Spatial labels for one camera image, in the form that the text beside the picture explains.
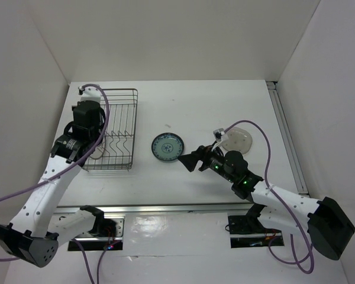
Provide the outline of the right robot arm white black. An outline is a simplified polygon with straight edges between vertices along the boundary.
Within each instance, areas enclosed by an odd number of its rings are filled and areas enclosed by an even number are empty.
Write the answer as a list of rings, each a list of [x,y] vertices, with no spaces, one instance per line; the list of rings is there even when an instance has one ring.
[[[249,164],[239,151],[219,154],[211,146],[200,146],[178,160],[190,172],[201,162],[199,171],[211,169],[232,184],[231,189],[239,198],[252,202],[246,224],[253,232],[270,228],[289,234],[304,233],[309,244],[331,260],[340,259],[355,233],[355,226],[334,199],[308,198],[268,186],[248,169]]]

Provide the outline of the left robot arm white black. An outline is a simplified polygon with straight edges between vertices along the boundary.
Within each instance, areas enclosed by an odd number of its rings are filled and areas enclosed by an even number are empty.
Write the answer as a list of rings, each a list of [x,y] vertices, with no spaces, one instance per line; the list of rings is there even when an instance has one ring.
[[[59,246],[79,234],[98,236],[105,231],[104,212],[89,205],[50,224],[67,187],[103,139],[105,112],[99,102],[81,101],[72,111],[73,121],[55,141],[41,185],[9,224],[0,225],[0,246],[37,267],[48,265]]]

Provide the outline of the orange sunburst plate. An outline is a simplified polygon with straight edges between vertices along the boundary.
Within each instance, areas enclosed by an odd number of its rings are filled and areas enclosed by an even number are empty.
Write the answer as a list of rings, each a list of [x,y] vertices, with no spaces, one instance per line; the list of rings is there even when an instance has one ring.
[[[103,138],[101,143],[96,147],[95,151],[90,155],[93,160],[99,160],[103,158],[106,149],[106,138]]]

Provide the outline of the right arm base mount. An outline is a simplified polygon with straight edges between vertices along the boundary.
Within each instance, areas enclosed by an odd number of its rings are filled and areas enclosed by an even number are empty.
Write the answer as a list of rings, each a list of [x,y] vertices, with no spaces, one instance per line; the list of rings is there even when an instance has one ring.
[[[261,223],[246,215],[229,215],[225,230],[230,234],[232,249],[284,246],[282,233],[276,229],[264,228]]]

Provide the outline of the clear glass plate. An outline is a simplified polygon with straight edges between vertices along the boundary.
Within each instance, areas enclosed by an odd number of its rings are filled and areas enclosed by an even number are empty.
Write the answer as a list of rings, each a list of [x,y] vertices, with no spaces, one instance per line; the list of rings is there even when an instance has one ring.
[[[253,144],[251,134],[239,127],[233,127],[227,132],[228,140],[222,144],[226,151],[239,151],[241,154],[247,154]]]

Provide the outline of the blue patterned plate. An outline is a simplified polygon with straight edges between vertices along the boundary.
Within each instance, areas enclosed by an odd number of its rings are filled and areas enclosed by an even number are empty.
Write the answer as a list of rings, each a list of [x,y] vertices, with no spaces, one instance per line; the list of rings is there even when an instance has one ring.
[[[161,162],[174,162],[184,150],[183,140],[175,133],[161,133],[151,143],[153,156]]]

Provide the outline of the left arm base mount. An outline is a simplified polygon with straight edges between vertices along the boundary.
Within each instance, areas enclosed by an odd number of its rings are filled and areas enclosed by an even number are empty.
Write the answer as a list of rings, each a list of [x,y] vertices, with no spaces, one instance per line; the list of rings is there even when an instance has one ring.
[[[109,251],[121,251],[123,249],[125,216],[108,215],[114,224],[107,225],[99,235],[83,232],[75,240],[80,243],[85,251],[103,251],[109,246]]]

